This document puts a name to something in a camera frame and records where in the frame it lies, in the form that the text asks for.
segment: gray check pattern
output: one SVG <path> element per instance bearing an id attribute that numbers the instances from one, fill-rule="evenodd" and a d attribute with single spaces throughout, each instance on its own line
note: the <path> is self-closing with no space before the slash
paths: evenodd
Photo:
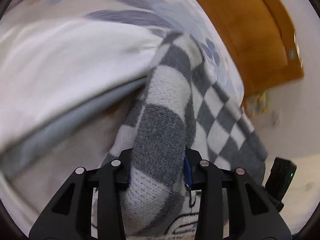
<path id="1" fill-rule="evenodd" d="M 220 168 L 243 167 L 258 184 L 267 153 L 250 121 L 211 80 L 192 37 L 169 33 L 151 64 L 104 163 L 134 147 L 130 186 L 121 195 L 127 236 L 180 238 L 196 230 L 201 195 L 184 186 L 186 145 Z"/>

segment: wooden headboard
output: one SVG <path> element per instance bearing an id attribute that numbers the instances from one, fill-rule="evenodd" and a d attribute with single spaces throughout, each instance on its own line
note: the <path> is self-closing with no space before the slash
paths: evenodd
<path id="1" fill-rule="evenodd" d="M 295 29 L 280 0 L 197 0 L 217 29 L 250 96 L 304 76 Z"/>

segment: triangular cutout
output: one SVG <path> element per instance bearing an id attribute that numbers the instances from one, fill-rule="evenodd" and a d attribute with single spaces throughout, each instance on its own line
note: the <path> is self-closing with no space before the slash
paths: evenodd
<path id="1" fill-rule="evenodd" d="M 255 192 L 255 190 L 250 186 L 250 184 L 245 184 L 245 189 L 247 190 L 250 209 L 253 215 L 259 215 L 262 213 L 266 213 L 269 211 L 268 207 L 259 197 L 259 195 Z"/>
<path id="2" fill-rule="evenodd" d="M 58 213 L 61 215 L 68 215 L 70 213 L 71 201 L 73 197 L 73 192 L 75 190 L 76 184 L 71 183 L 67 190 L 63 193 L 61 198 L 52 208 L 52 212 Z"/>

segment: metal pin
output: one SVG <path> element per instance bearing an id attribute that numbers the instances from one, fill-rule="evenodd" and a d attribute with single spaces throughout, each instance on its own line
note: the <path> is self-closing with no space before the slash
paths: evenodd
<path id="1" fill-rule="evenodd" d="M 121 161 L 119 161 L 119 160 L 113 160 L 113 161 L 111 162 L 111 165 L 114 166 L 114 167 L 117 167 L 117 166 L 119 166 L 120 164 L 121 164 Z"/>
<path id="2" fill-rule="evenodd" d="M 243 175 L 245 173 L 245 171 L 242 168 L 237 168 L 236 169 L 236 173 L 239 174 L 239 175 Z"/>
<path id="3" fill-rule="evenodd" d="M 202 161 L 200 161 L 200 165 L 203 167 L 207 167 L 207 166 L 209 166 L 209 162 L 207 160 L 202 160 Z"/>
<path id="4" fill-rule="evenodd" d="M 76 168 L 76 174 L 82 174 L 82 173 L 84 173 L 84 168 L 82 167 Z"/>

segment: wall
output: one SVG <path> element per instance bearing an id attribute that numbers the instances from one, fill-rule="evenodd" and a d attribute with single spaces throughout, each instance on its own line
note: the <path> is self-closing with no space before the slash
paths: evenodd
<path id="1" fill-rule="evenodd" d="M 308 0 L 281 0 L 296 27 L 305 78 L 270 91 L 278 128 L 258 129 L 270 158 L 320 153 L 320 19 Z"/>

